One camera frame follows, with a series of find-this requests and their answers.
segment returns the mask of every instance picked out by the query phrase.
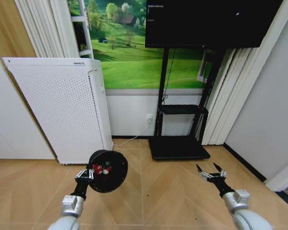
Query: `floor tile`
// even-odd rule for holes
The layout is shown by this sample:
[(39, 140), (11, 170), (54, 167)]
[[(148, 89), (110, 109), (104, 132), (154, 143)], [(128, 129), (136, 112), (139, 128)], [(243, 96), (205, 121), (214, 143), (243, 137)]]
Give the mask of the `floor tile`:
[(0, 230), (31, 230), (34, 224), (2, 224)]
[[(124, 139), (115, 139), (120, 145)], [(147, 140), (114, 146), (128, 160), (124, 183), (111, 193), (90, 188), (78, 222), (84, 230), (234, 230), (215, 186), (199, 177), (213, 162), (227, 170), (233, 189), (246, 189), (250, 210), (274, 229), (288, 230), (288, 205), (222, 146), (206, 146), (202, 161), (155, 161)], [(84, 165), (56, 161), (0, 160), (0, 230), (44, 230), (60, 217), (61, 201), (75, 189)]]

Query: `curtain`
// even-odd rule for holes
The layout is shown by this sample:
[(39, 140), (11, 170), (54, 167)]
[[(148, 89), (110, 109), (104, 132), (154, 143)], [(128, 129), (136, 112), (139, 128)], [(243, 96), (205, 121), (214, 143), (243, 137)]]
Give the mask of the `curtain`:
[(14, 0), (38, 58), (78, 58), (67, 0)]
[(207, 104), (203, 145), (225, 142), (287, 20), (288, 0), (284, 0), (259, 48), (227, 51)]

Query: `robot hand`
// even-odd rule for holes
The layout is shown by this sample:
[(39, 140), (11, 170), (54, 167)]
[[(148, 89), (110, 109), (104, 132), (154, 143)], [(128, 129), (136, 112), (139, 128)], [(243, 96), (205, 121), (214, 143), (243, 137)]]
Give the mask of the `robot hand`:
[(220, 191), (220, 196), (225, 201), (228, 211), (238, 230), (272, 230), (271, 225), (255, 212), (248, 210), (250, 194), (242, 190), (233, 190), (226, 182), (226, 171), (213, 163), (218, 173), (205, 173), (197, 166), (197, 171), (204, 180), (213, 183)]

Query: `black disc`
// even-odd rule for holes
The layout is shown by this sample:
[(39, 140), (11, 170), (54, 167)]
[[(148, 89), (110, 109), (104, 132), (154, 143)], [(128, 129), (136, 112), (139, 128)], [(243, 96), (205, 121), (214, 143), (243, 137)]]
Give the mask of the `black disc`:
[(92, 168), (94, 164), (111, 167), (108, 174), (94, 174), (89, 185), (97, 192), (108, 193), (117, 189), (127, 176), (128, 162), (119, 152), (98, 150), (92, 154), (86, 168)]

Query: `black tv stand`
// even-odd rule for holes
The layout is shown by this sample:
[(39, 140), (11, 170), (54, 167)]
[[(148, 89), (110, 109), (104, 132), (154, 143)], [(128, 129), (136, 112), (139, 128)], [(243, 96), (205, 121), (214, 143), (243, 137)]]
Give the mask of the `black tv stand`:
[[(200, 160), (210, 158), (209, 153), (203, 148), (202, 140), (204, 130), (208, 119), (208, 111), (205, 108), (207, 99), (210, 95), (212, 86), (215, 82), (216, 75), (221, 66), (225, 49), (216, 51), (215, 60), (213, 61), (209, 77), (203, 89), (203, 94), (198, 105), (195, 104), (162, 104), (164, 93), (164, 85), (166, 80), (168, 65), (169, 47), (164, 48), (161, 79), (158, 94), (158, 105), (156, 113), (156, 124), (154, 137), (149, 139), (149, 146), (152, 157), (155, 160)], [(192, 127), (188, 136), (162, 136), (163, 114), (194, 114)], [(198, 140), (195, 138), (195, 132), (200, 123), (201, 116), (202, 125), (200, 127)]]

